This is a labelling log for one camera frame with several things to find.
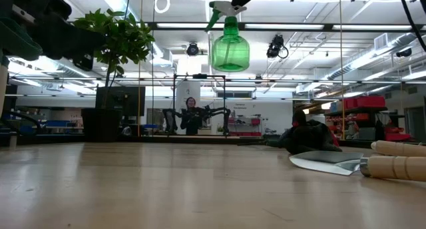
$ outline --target person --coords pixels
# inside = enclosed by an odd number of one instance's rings
[[[198,134],[198,128],[202,125],[200,116],[201,108],[196,107],[196,101],[193,97],[186,99],[186,111],[183,111],[181,129],[186,129],[186,135]]]
[[[339,144],[327,125],[316,120],[306,121],[303,111],[296,111],[292,127],[278,140],[270,140],[268,146],[285,148],[290,154],[299,154],[313,150],[341,152]]]

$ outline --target metal spatula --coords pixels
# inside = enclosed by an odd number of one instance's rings
[[[290,157],[301,168],[349,176],[359,170],[363,154],[360,152],[304,152]]]
[[[372,156],[360,152],[304,152],[290,157],[298,167],[349,176],[360,170],[375,178],[416,180],[426,182],[426,157]]]

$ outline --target table surface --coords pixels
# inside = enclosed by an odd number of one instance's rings
[[[266,146],[45,144],[0,151],[0,205],[2,229],[412,229],[426,184],[305,170]]]

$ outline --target green spray bottle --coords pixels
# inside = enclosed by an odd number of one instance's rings
[[[240,72],[250,66],[250,46],[243,37],[239,36],[236,15],[246,10],[246,7],[234,7],[231,2],[210,2],[213,16],[206,28],[210,31],[214,24],[226,16],[224,35],[215,40],[210,53],[212,67],[223,72]]]

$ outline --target spray bottle nozzle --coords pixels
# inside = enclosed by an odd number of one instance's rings
[[[213,8],[213,15],[208,23],[206,32],[212,30],[214,24],[221,18],[221,16],[235,16],[243,11],[246,7],[232,6],[231,2],[228,1],[212,1],[209,3],[209,6]]]

